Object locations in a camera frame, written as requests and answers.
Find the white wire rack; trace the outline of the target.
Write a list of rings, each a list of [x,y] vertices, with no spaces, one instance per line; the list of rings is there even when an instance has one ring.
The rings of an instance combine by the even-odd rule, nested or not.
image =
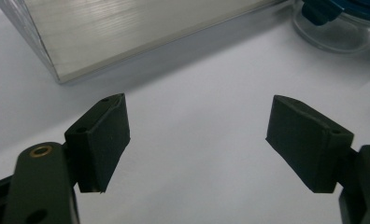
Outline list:
[[[0,0],[57,82],[287,0]]]

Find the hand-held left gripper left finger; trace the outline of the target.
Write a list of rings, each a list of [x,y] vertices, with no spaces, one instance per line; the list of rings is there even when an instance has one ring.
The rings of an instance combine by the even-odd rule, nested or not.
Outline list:
[[[98,101],[64,133],[64,138],[79,190],[105,192],[131,139],[125,94]]]

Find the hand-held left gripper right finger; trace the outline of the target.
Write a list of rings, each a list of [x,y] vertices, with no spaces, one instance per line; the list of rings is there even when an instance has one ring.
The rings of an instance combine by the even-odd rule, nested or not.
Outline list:
[[[315,193],[332,193],[354,134],[291,97],[273,98],[266,141]]]

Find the round glass container blue lid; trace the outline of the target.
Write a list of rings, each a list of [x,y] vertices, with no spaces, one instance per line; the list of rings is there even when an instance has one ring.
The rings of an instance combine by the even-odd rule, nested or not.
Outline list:
[[[370,49],[370,0],[293,0],[292,24],[319,49],[337,53]]]

